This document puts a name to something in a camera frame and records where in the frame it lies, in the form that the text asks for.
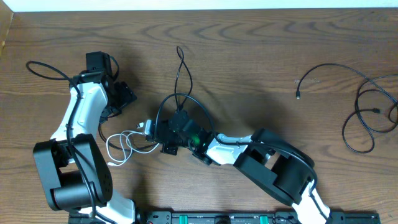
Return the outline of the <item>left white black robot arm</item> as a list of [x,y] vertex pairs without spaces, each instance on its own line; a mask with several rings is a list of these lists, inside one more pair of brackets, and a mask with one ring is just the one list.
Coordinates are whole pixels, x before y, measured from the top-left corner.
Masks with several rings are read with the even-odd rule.
[[69,212],[73,223],[135,223],[135,204],[114,190],[96,143],[101,115],[111,96],[101,79],[101,75],[71,79],[65,116],[48,141],[34,146],[33,157],[52,210]]

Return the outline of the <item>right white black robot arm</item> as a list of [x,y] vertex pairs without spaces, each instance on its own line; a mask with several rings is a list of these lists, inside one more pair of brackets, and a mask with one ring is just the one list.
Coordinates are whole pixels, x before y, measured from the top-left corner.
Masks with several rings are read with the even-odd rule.
[[331,210],[317,190],[315,163],[278,135],[261,128],[252,135],[234,138],[207,131],[193,120],[144,123],[146,139],[175,155],[189,149],[206,165],[232,165],[265,193],[291,206],[300,223],[331,223]]

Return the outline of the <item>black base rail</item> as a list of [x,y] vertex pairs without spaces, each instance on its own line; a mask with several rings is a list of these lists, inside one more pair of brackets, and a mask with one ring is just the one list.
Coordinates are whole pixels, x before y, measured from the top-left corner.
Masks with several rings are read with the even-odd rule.
[[[300,224],[295,212],[275,213],[172,213],[149,212],[134,220],[121,220],[121,223],[146,224]],[[376,213],[333,212],[332,224],[380,224]]]

